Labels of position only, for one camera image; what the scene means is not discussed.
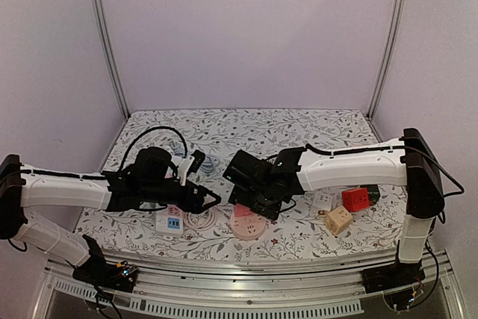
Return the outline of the pink plug adapter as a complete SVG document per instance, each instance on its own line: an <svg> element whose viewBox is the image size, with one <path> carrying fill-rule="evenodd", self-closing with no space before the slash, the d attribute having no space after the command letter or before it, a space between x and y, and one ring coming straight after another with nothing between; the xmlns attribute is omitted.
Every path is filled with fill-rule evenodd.
<svg viewBox="0 0 478 319"><path fill-rule="evenodd" d="M236 204L234 206L234 216L244 217L251 214L251 210L244 205Z"/></svg>

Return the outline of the long white power strip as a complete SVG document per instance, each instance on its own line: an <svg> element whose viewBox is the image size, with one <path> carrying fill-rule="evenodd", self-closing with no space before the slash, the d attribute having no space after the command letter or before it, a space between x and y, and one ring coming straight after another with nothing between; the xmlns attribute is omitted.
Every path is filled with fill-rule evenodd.
<svg viewBox="0 0 478 319"><path fill-rule="evenodd" d="M158 235L179 238L184 234L184 214L175 205L168 205L166 209L155 215L155 233Z"/></svg>

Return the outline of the white cube adapter red flower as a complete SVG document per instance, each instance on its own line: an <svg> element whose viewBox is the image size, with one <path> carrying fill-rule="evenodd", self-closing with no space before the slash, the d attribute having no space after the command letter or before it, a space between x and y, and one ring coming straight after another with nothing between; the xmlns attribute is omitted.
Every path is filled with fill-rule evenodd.
<svg viewBox="0 0 478 319"><path fill-rule="evenodd" d="M334 209L334 197L327 193L316 193L314 195L311 211L318 217L325 217Z"/></svg>

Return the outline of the beige cube socket adapter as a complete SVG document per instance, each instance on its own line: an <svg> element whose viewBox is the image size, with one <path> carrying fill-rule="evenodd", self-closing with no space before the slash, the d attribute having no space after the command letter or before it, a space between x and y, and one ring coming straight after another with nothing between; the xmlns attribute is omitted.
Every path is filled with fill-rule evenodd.
<svg viewBox="0 0 478 319"><path fill-rule="evenodd" d="M348 228L352 221L351 213L340 205L325 216L324 225L334 236L337 236Z"/></svg>

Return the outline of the red cube socket adapter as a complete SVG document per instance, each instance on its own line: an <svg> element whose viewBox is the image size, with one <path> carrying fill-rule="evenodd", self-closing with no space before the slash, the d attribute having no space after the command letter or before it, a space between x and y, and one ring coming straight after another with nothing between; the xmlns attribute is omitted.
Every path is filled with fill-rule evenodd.
<svg viewBox="0 0 478 319"><path fill-rule="evenodd" d="M353 188L341 193L342 204L349 212L357 212L370 207L367 188Z"/></svg>

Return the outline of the dark green cube socket adapter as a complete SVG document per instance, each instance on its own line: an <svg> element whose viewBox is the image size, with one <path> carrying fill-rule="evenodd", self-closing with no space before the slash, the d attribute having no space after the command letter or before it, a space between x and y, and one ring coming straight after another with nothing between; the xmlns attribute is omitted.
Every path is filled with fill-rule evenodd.
<svg viewBox="0 0 478 319"><path fill-rule="evenodd" d="M378 185L365 185L367 189L368 199L370 206L374 206L378 203L381 193Z"/></svg>

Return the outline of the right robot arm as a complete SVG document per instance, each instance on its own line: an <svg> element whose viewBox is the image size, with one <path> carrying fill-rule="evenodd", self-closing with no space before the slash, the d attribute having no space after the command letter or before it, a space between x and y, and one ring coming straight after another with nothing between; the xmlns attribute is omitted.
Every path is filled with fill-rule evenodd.
<svg viewBox="0 0 478 319"><path fill-rule="evenodd" d="M406 214L394 263L363 270L366 293L408 286L425 278L423 251L433 220L444 210L440 167L421 133L372 146L322 150L307 144L283 149L274 161L236 152L223 176L231 204L276 220L282 203L306 192L340 186L393 185L406 189Z"/></svg>

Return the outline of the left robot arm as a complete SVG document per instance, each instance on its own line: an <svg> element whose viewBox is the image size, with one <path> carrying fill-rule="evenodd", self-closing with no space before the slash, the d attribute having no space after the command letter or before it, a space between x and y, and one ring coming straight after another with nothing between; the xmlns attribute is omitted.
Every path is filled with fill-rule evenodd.
<svg viewBox="0 0 478 319"><path fill-rule="evenodd" d="M221 197L188 179L204 161L203 153L175 156L152 147L117 171L80 174L43 170L23 164L18 155L1 163L1 239L30 244L65 260L73 278L95 287L131 293L139 270L121 261L107 263L94 238L74 234L34 212L37 206L92 208L106 212L144 211L152 203L201 214Z"/></svg>

